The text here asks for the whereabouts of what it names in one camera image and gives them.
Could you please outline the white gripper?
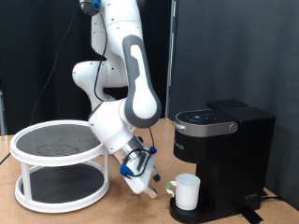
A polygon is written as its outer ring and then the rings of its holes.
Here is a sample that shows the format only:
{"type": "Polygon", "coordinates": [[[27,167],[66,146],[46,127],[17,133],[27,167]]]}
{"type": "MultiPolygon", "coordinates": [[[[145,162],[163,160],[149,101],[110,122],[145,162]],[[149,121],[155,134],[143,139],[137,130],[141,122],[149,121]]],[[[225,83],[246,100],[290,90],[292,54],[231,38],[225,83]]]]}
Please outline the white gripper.
{"type": "Polygon", "coordinates": [[[135,194],[145,192],[151,198],[157,196],[157,191],[149,186],[151,174],[155,182],[161,180],[161,176],[154,166],[156,153],[155,147],[131,147],[125,145],[121,151],[124,158],[121,162],[120,174],[135,194]]]}

